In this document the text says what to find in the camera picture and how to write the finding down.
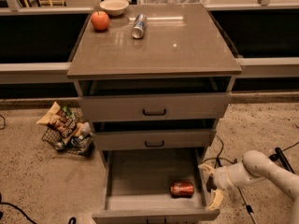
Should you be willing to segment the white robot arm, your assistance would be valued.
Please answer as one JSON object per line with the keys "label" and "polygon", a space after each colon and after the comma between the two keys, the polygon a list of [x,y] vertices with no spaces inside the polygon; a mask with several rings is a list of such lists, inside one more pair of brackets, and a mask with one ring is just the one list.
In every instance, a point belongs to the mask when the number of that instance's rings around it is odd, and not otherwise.
{"label": "white robot arm", "polygon": [[201,163],[198,169],[206,178],[206,184],[208,179],[211,179],[212,200],[207,205],[208,210],[216,210],[223,201],[223,192],[231,187],[253,185],[269,180],[293,200],[289,224],[299,224],[299,176],[279,167],[262,152],[247,151],[241,162],[230,166],[213,168]]}

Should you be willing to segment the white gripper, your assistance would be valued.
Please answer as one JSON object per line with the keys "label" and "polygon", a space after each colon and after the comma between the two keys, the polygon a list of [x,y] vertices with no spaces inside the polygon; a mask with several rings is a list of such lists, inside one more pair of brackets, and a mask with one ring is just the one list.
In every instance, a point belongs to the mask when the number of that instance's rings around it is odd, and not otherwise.
{"label": "white gripper", "polygon": [[243,187],[257,184],[264,181],[264,177],[251,174],[242,162],[230,166],[222,166],[216,170],[208,164],[199,164],[198,168],[213,178],[217,189],[211,191],[210,203],[207,206],[209,211],[218,209],[224,199],[223,190],[233,187]]}

